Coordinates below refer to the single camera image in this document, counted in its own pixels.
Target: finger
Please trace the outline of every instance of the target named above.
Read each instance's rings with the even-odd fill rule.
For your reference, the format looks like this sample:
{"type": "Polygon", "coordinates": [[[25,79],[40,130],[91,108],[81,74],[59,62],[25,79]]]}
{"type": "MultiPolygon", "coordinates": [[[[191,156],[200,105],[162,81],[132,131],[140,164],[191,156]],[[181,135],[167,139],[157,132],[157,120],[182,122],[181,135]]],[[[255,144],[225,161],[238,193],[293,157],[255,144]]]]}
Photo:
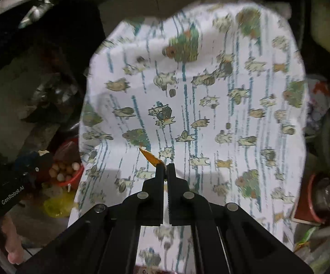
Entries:
{"type": "Polygon", "coordinates": [[[1,230],[6,235],[5,249],[9,253],[8,260],[10,263],[22,263],[23,262],[23,248],[22,243],[13,221],[9,215],[5,215],[2,219],[1,230]]]}

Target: red container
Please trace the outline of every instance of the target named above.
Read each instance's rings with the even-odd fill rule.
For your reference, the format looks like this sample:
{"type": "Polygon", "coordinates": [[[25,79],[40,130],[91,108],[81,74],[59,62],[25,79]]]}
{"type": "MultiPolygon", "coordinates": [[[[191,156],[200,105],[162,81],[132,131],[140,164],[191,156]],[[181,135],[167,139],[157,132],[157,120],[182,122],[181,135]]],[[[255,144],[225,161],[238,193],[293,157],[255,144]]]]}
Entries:
{"type": "Polygon", "coordinates": [[[79,138],[67,139],[62,145],[56,150],[53,157],[54,161],[66,161],[68,163],[78,162],[80,163],[80,169],[72,174],[72,178],[69,181],[59,182],[54,181],[58,186],[68,186],[71,185],[71,189],[77,189],[79,187],[81,176],[84,172],[84,166],[81,163],[79,155],[79,138]]]}

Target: blue stripe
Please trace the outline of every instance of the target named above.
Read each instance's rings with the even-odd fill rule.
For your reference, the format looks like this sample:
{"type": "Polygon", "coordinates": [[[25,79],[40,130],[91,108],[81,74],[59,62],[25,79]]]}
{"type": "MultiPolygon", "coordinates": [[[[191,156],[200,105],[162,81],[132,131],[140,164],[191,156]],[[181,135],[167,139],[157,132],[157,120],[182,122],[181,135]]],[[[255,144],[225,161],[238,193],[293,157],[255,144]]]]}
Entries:
{"type": "Polygon", "coordinates": [[[144,72],[143,71],[141,72],[141,76],[142,76],[142,85],[144,86],[144,93],[147,94],[146,86],[144,84],[144,72]]]}
{"type": "Polygon", "coordinates": [[[172,18],[173,18],[174,25],[175,25],[175,27],[176,27],[176,35],[179,36],[178,26],[176,25],[176,22],[175,22],[174,17],[172,17],[172,18]]]}
{"type": "Polygon", "coordinates": [[[108,61],[109,71],[111,73],[113,73],[113,62],[111,59],[111,50],[110,49],[108,49],[108,51],[106,52],[106,59],[108,61]]]}
{"type": "Polygon", "coordinates": [[[156,130],[157,141],[159,142],[159,150],[161,151],[161,143],[160,143],[160,136],[158,130],[156,130]]]}
{"type": "Polygon", "coordinates": [[[171,131],[171,124],[169,125],[169,133],[170,133],[170,139],[171,139],[171,147],[172,147],[173,151],[175,152],[173,132],[171,131]]]}
{"type": "Polygon", "coordinates": [[[180,22],[180,19],[178,18],[178,15],[176,15],[176,18],[179,21],[179,24],[180,24],[180,27],[181,27],[181,32],[184,33],[184,27],[183,27],[183,24],[180,22]]]}
{"type": "MultiPolygon", "coordinates": [[[[181,107],[181,114],[183,116],[184,130],[186,130],[186,119],[184,118],[184,108],[183,108],[183,106],[181,107]]],[[[184,179],[185,178],[186,178],[186,143],[184,143],[184,179]]]]}
{"type": "Polygon", "coordinates": [[[183,74],[183,81],[186,81],[186,65],[185,65],[185,63],[183,63],[181,66],[181,72],[183,74]]]}
{"type": "MultiPolygon", "coordinates": [[[[141,153],[140,150],[138,150],[135,171],[137,170],[138,158],[139,158],[139,156],[140,156],[140,153],[141,153]]],[[[132,188],[133,188],[133,183],[135,182],[135,175],[134,175],[134,174],[132,174],[132,175],[133,175],[132,186],[131,186],[131,188],[130,188],[130,191],[129,191],[128,195],[131,195],[131,193],[132,193],[132,188]]]]}
{"type": "Polygon", "coordinates": [[[154,24],[155,24],[155,22],[153,21],[152,24],[151,24],[150,30],[146,35],[146,50],[147,50],[147,54],[149,56],[149,62],[150,63],[151,63],[151,58],[150,58],[150,48],[149,48],[149,37],[150,37],[151,30],[152,30],[152,27],[154,26],[154,24]]]}
{"type": "Polygon", "coordinates": [[[178,272],[178,268],[179,268],[180,255],[181,255],[181,250],[183,247],[183,237],[184,237],[184,226],[182,226],[180,229],[180,242],[179,242],[179,249],[178,249],[178,257],[176,258],[175,272],[178,272]]]}
{"type": "Polygon", "coordinates": [[[127,54],[125,52],[125,50],[123,49],[123,61],[126,65],[128,65],[128,62],[127,62],[127,54]]]}
{"type": "MultiPolygon", "coordinates": [[[[186,84],[184,84],[184,103],[186,111],[186,131],[189,134],[189,111],[188,111],[188,90],[186,84]]],[[[188,154],[190,157],[190,143],[188,143],[188,154]]],[[[190,163],[188,162],[188,184],[190,183],[190,163]]]]}
{"type": "Polygon", "coordinates": [[[156,75],[159,76],[159,72],[157,71],[157,61],[155,61],[155,70],[156,70],[156,75]]]}
{"type": "MultiPolygon", "coordinates": [[[[193,99],[193,118],[194,118],[194,121],[196,121],[196,117],[195,117],[195,86],[192,86],[192,99],[193,99]]],[[[198,128],[197,127],[194,130],[194,134],[195,134],[194,155],[195,155],[195,157],[198,157],[198,128]]],[[[194,185],[194,189],[197,192],[199,192],[200,175],[199,175],[199,172],[198,172],[198,168],[197,167],[195,168],[195,180],[197,182],[194,185]]]]}
{"type": "Polygon", "coordinates": [[[199,32],[200,32],[200,49],[203,47],[203,32],[202,29],[200,28],[200,23],[197,20],[194,20],[194,22],[198,25],[199,32]]]}
{"type": "Polygon", "coordinates": [[[167,142],[167,140],[166,140],[166,136],[165,136],[165,131],[164,131],[164,128],[162,128],[162,133],[164,134],[164,139],[165,139],[165,147],[167,147],[167,146],[168,146],[168,142],[167,142]]]}

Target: patterned fabric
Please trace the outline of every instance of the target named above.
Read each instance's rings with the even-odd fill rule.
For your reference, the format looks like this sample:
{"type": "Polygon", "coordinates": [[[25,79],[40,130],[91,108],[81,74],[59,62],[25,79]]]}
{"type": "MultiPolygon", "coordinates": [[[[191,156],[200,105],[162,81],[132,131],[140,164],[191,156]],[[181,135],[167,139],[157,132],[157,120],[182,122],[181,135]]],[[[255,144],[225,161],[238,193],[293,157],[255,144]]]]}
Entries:
{"type": "MultiPolygon", "coordinates": [[[[286,20],[255,3],[120,23],[91,59],[70,223],[141,190],[155,173],[144,147],[174,162],[192,191],[236,202],[282,242],[305,160],[304,76],[286,20]]],[[[136,263],[195,272],[190,228],[171,227],[167,214],[142,228],[136,263]]]]}

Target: plastic bag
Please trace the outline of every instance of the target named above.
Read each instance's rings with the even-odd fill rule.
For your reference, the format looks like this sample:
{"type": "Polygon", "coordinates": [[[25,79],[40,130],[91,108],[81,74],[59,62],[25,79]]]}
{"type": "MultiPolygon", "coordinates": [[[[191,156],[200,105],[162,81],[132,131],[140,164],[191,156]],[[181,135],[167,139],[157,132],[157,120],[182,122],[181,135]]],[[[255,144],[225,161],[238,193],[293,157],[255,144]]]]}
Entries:
{"type": "Polygon", "coordinates": [[[63,193],[59,197],[50,198],[43,203],[43,209],[48,216],[69,217],[71,209],[74,206],[75,191],[67,192],[63,190],[63,193]]]}

